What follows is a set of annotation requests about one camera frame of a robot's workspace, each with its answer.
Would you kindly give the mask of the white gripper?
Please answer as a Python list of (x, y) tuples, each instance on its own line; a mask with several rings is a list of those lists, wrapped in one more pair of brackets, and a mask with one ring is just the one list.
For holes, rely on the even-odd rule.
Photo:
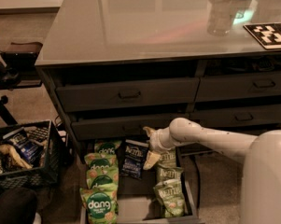
[(143, 166), (144, 170), (149, 170), (160, 159), (161, 155), (159, 153), (171, 150), (175, 146), (168, 128), (155, 130), (151, 127), (145, 126), (143, 130), (149, 137), (150, 149), (152, 150), (148, 152)]

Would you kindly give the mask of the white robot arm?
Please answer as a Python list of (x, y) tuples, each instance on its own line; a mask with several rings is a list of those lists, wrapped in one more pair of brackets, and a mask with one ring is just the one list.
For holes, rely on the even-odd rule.
[(281, 130), (260, 135), (205, 128), (185, 118), (169, 126), (145, 126), (149, 152), (145, 167), (175, 147), (200, 144), (243, 165), (240, 224), (281, 224)]

